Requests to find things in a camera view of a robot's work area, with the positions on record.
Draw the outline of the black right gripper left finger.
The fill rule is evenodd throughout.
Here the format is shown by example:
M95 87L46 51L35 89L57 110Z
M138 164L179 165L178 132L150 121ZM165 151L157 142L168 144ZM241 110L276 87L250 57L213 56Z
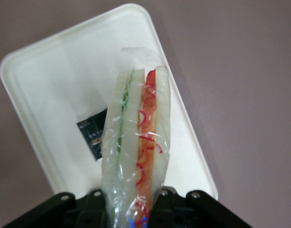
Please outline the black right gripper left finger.
M6 228L106 228L105 198L94 189L77 199L61 192L8 223Z

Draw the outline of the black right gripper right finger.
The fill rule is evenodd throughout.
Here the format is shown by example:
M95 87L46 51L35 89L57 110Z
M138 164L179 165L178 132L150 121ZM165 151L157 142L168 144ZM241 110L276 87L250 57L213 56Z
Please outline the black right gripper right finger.
M249 228L250 225L202 190L185 197L173 187L159 191L148 228Z

